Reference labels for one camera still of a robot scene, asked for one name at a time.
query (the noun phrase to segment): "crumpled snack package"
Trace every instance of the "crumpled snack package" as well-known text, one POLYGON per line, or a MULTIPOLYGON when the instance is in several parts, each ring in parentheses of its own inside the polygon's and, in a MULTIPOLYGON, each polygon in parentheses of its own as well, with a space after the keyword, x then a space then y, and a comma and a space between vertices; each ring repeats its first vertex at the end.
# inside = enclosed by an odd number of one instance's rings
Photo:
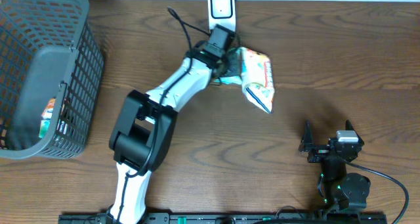
POLYGON ((226 56, 229 62, 226 73, 215 82, 241 85, 248 101, 272 113, 274 83, 270 59, 246 47, 231 49, 226 56))
POLYGON ((267 113, 272 113, 274 82, 267 55, 240 47, 242 93, 267 113))

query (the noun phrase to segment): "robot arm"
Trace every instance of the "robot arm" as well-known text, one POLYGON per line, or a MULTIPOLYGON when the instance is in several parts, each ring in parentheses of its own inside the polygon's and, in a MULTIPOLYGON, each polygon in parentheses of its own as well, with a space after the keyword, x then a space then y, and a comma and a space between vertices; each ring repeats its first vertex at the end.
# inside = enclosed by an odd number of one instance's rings
POLYGON ((204 48, 187 52, 181 67, 159 87, 146 94, 135 90, 129 93, 110 139, 117 162, 118 185, 108 222, 130 224, 140 221, 146 209, 144 198, 150 176, 169 150, 178 112, 207 87, 234 35, 229 29, 216 26, 204 48), (182 77, 190 63, 190 71, 182 77), (160 105, 163 92, 176 80, 160 105), (148 131, 135 120, 146 120, 155 126, 148 131))

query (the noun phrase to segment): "snack bag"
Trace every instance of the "snack bag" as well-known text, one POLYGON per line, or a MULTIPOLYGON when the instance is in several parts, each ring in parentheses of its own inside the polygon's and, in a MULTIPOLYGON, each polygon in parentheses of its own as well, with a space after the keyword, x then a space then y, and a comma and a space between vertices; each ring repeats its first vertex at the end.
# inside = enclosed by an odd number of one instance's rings
POLYGON ((261 53, 240 47, 242 93, 259 108, 272 113, 274 83, 270 59, 261 53))
MULTIPOLYGON (((42 139, 48 131, 48 128, 50 127, 51 117, 53 116, 53 110, 56 100, 50 99, 47 103, 47 106, 45 107, 41 117, 41 125, 39 126, 39 134, 38 137, 42 139)), ((61 114, 63 114, 66 103, 64 103, 63 108, 61 110, 61 114)), ((61 123, 58 124, 57 129, 63 134, 67 133, 67 124, 61 121, 61 123)))

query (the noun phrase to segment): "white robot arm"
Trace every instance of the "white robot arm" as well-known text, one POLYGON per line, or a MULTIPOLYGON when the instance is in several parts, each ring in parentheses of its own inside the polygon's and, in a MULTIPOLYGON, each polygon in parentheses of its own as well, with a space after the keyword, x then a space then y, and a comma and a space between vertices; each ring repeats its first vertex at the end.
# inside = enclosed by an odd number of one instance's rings
POLYGON ((181 67, 164 83, 146 94, 132 91, 125 99, 110 139, 119 173, 115 202, 109 212, 114 223, 137 223, 143 216, 148 182, 169 149, 177 113, 207 87, 233 39, 234 32, 215 26, 204 48, 189 51, 181 67), (153 123, 153 130, 135 124, 136 119, 153 123))

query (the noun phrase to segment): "wood grain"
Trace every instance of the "wood grain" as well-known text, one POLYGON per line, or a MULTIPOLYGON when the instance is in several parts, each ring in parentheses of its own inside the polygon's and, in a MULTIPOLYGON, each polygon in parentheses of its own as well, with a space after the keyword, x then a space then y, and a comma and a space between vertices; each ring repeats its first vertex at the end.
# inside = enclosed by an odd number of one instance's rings
MULTIPOLYGON (((123 99, 164 81, 187 50, 166 6, 206 29, 205 1, 91 0, 89 21, 106 69, 87 148, 72 160, 0 160, 0 223, 56 223, 61 213, 96 213, 114 202, 108 139, 123 99)), ((401 180, 411 196, 402 223, 420 222, 420 4, 238 1, 236 7, 243 44, 272 59, 274 113, 246 102, 239 87, 200 92, 179 114, 147 205, 174 212, 310 208, 322 202, 320 168, 297 152, 303 122, 309 119, 324 143, 348 118, 366 142, 355 163, 401 180)), ((403 192, 361 173, 372 182, 368 210, 384 211, 391 222, 403 192)))

